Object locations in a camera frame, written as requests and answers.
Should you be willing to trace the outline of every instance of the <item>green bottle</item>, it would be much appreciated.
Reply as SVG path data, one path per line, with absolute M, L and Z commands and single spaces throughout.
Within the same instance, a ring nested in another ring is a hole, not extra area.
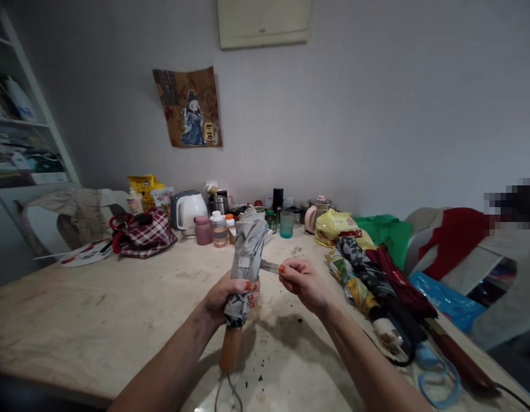
M 273 210 L 266 212 L 265 220 L 267 225 L 269 225 L 269 229 L 272 230 L 273 233 L 276 233 L 276 215 Z

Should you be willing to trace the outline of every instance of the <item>woman's right hand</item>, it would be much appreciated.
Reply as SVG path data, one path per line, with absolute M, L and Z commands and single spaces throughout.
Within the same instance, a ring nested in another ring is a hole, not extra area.
M 311 262 L 301 259 L 286 259 L 278 271 L 280 282 L 289 292 L 297 295 L 309 311 L 318 317 L 327 312 L 333 301 L 333 294 Z

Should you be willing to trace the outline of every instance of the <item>pink container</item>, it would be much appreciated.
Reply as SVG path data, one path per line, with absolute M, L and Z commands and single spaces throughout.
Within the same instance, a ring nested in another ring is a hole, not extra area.
M 200 246 L 205 246 L 213 242 L 212 226 L 209 224 L 209 217 L 196 216 L 194 218 L 196 226 L 196 243 Z

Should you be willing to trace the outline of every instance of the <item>hand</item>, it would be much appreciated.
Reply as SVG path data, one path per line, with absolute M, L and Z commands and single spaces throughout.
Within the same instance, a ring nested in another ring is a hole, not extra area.
M 333 295 L 308 260 L 286 259 L 278 268 L 280 282 L 297 295 L 305 307 L 318 317 L 325 314 Z
M 210 316 L 214 324 L 219 327 L 225 323 L 225 305 L 231 294 L 241 294 L 253 291 L 249 295 L 249 307 L 254 308 L 259 301 L 261 293 L 261 281 L 257 279 L 255 285 L 246 279 L 231 279 L 230 271 L 219 279 L 219 281 L 209 290 L 202 301 L 202 307 Z

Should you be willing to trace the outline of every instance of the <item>wall poster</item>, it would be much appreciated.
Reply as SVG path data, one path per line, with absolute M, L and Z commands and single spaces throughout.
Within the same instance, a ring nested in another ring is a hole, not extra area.
M 213 66 L 196 72 L 152 70 L 173 147 L 222 147 Z

